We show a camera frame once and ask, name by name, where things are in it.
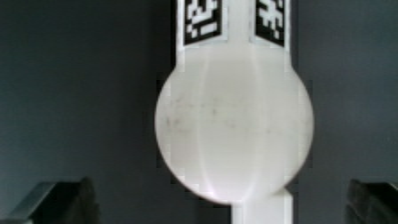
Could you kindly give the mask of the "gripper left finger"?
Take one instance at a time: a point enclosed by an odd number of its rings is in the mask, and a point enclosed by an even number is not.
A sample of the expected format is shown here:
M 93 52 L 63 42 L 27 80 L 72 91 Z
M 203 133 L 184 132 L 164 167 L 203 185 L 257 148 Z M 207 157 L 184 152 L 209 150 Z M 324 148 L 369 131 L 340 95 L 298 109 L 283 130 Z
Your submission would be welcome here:
M 0 224 L 100 224 L 93 180 L 42 182 Z

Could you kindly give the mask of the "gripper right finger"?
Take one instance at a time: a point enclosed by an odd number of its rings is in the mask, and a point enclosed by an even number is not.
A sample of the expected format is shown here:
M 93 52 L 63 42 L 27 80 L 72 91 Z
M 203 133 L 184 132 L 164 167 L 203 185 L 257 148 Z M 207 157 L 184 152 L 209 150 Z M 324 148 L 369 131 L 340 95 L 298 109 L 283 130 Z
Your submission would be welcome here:
M 346 224 L 398 224 L 398 183 L 351 180 Z

